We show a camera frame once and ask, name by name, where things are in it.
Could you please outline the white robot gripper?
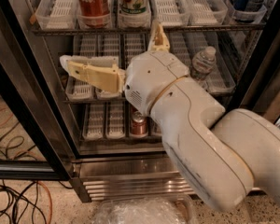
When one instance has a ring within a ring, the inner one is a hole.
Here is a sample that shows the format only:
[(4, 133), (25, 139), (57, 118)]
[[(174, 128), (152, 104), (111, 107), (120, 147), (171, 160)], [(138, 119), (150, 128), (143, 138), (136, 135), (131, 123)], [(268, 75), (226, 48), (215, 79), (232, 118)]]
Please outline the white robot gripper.
[(148, 116), (159, 94), (174, 81), (187, 77), (189, 68), (168, 52), (170, 42), (158, 20), (151, 23), (147, 50), (131, 59), (126, 69), (126, 81), (125, 71), (119, 68), (116, 56), (63, 55), (60, 63), (70, 77), (102, 91), (119, 93), (124, 87), (127, 101), (143, 116)]

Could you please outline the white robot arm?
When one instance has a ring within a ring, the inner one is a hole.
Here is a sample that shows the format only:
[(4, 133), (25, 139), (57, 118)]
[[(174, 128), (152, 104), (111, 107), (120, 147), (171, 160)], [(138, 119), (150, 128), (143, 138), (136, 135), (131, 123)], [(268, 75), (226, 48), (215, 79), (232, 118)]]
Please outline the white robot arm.
[(60, 62), (71, 77), (124, 93), (152, 118), (171, 161), (211, 208), (229, 211), (253, 188), (280, 206), (280, 129), (252, 111), (226, 111), (171, 53), (160, 23), (126, 69), (106, 58), (63, 55)]

